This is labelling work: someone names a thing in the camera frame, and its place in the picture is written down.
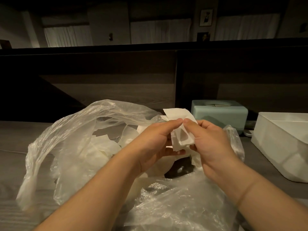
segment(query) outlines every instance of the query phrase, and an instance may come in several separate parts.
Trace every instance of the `tissue box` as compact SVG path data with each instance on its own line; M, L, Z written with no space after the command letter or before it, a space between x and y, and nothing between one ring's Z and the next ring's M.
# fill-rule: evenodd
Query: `tissue box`
M248 109L232 100L193 100L191 113L196 120L208 120L221 128L231 125L241 134Z

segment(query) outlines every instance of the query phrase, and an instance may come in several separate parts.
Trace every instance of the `white storage box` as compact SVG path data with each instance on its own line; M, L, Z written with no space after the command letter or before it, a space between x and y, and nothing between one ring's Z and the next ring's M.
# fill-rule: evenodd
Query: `white storage box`
M308 183L308 114L260 112L251 142L287 179Z

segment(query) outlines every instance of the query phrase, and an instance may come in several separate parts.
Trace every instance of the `gray table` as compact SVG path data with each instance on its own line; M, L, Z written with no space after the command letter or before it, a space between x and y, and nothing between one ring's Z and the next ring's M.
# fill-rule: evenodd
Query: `gray table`
M16 205L15 198L25 175L25 156L29 143L33 142L50 123L0 121L0 230L32 230L34 222L28 220ZM289 181L251 143L242 137L245 163L259 172L293 198L308 199L308 184ZM57 208L53 201L54 182L49 177L53 157L48 155L41 165L37 196L46 214ZM245 220L239 215L238 222L246 229Z

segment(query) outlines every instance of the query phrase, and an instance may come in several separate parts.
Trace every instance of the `white curtain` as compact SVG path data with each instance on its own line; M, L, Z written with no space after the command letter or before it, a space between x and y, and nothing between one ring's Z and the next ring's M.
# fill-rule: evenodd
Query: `white curtain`
M219 17L214 40L274 38L278 28L279 19L280 14Z
M44 28L48 47L92 46L89 25Z
M132 22L132 44L187 42L190 25L191 19Z

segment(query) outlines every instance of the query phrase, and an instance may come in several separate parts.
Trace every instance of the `framed picture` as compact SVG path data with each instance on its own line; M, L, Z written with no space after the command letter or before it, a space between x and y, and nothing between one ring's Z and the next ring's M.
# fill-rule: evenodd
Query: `framed picture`
M198 32L197 42L210 41L211 34L209 32Z
M213 9L203 9L200 15L200 27L211 26Z

